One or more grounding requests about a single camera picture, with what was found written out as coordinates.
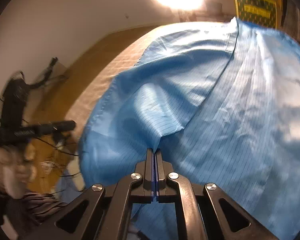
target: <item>triangular cutout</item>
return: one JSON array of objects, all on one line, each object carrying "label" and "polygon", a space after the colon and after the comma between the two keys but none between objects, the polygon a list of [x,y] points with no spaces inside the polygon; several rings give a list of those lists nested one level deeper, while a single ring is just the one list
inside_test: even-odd
[{"label": "triangular cutout", "polygon": [[67,213],[63,218],[56,222],[58,228],[73,234],[87,208],[89,205],[88,200],[83,200],[74,209]]},{"label": "triangular cutout", "polygon": [[250,225],[250,222],[224,198],[220,198],[219,203],[232,232],[237,232]]}]

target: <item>blue cloth on floor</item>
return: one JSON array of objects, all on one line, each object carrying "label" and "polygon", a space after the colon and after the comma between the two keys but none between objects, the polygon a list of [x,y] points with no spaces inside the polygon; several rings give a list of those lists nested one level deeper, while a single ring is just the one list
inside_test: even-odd
[{"label": "blue cloth on floor", "polygon": [[[191,182],[218,184],[279,239],[293,239],[300,230],[300,46],[237,19],[182,24],[156,39],[91,113],[79,143],[86,185],[116,183],[148,147],[161,148]],[[177,239],[173,204],[137,208],[135,225],[150,239]]]}]

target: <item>white wall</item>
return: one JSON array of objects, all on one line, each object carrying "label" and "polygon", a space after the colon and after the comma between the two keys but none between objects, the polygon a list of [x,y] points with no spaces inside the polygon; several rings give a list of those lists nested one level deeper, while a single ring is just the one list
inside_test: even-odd
[{"label": "white wall", "polygon": [[0,92],[17,70],[32,82],[53,56],[68,67],[108,33],[175,20],[155,0],[12,0],[0,16]]}]

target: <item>metal linkage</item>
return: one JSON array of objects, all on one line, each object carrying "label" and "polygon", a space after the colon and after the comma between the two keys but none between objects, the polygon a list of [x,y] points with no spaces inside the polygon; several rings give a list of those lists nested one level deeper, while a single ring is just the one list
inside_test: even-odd
[{"label": "metal linkage", "polygon": [[214,183],[198,185],[147,149],[135,172],[107,187],[95,184],[26,240],[124,240],[133,203],[175,203],[180,240],[276,240]]}]

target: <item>blue garment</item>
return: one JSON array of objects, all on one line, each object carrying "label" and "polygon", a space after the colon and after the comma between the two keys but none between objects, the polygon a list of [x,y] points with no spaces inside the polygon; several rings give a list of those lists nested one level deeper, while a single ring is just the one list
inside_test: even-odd
[{"label": "blue garment", "polygon": [[[189,23],[117,75],[83,131],[87,186],[116,183],[158,147],[193,183],[215,182],[279,239],[300,230],[300,46],[233,19]],[[137,206],[149,238],[177,239],[173,204]]]}]

